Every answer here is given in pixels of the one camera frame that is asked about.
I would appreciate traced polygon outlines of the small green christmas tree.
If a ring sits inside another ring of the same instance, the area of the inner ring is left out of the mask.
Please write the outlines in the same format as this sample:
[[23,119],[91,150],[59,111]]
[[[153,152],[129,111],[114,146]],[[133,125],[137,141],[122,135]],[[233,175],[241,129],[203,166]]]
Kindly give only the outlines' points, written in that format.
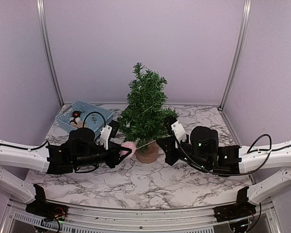
[[[165,77],[140,62],[133,66],[132,73],[134,79],[129,83],[128,106],[117,121],[125,142],[134,142],[139,147],[155,140],[134,154],[141,163],[150,164],[157,160],[159,154],[156,139],[168,136],[164,125],[165,118],[167,116],[177,118],[178,113],[164,107],[167,102],[164,89],[168,84]],[[130,123],[129,128],[125,127],[127,123]]]

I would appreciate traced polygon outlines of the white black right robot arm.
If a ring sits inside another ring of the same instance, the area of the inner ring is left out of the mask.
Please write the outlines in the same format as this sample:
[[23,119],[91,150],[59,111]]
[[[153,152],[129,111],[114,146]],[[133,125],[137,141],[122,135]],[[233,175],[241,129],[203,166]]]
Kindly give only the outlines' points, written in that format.
[[169,137],[158,139],[156,143],[165,153],[165,162],[171,166],[182,160],[196,170],[220,177],[246,176],[260,169],[280,168],[269,178],[240,189],[234,204],[214,208],[217,222],[254,214],[263,200],[291,186],[291,140],[260,148],[254,144],[220,147],[216,130],[197,126],[191,134],[186,134],[178,122],[171,126],[169,133]]

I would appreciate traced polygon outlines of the pink fluffy pompom ornament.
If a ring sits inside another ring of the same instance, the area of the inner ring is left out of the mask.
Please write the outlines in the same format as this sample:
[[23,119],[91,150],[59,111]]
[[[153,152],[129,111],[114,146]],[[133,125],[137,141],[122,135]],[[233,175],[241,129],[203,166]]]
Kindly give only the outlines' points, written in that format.
[[150,145],[150,144],[152,144],[154,142],[155,142],[155,140],[154,141],[150,141],[150,142],[146,143],[145,145],[142,145],[142,146],[139,146],[139,147],[137,147],[137,145],[134,142],[131,142],[131,141],[124,142],[124,143],[121,144],[121,146],[124,147],[124,148],[127,148],[128,150],[121,150],[120,151],[120,156],[121,157],[122,156],[127,156],[128,158],[131,158],[136,153],[136,151],[138,149],[142,149],[142,148],[144,148],[144,147],[146,147],[146,146],[148,146],[148,145]]

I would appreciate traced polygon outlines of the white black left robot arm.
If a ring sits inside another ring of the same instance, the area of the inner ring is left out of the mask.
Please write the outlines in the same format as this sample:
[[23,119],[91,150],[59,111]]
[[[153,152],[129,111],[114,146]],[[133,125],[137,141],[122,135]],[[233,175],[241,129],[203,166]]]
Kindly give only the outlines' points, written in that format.
[[132,149],[110,141],[119,124],[112,120],[105,125],[96,142],[95,132],[81,127],[69,133],[68,140],[59,145],[49,142],[33,147],[0,140],[0,187],[26,204],[26,212],[44,217],[62,217],[67,206],[47,201],[43,187],[27,183],[4,169],[4,166],[22,167],[49,175],[78,173],[92,166],[93,171],[105,163],[109,168],[119,165]]

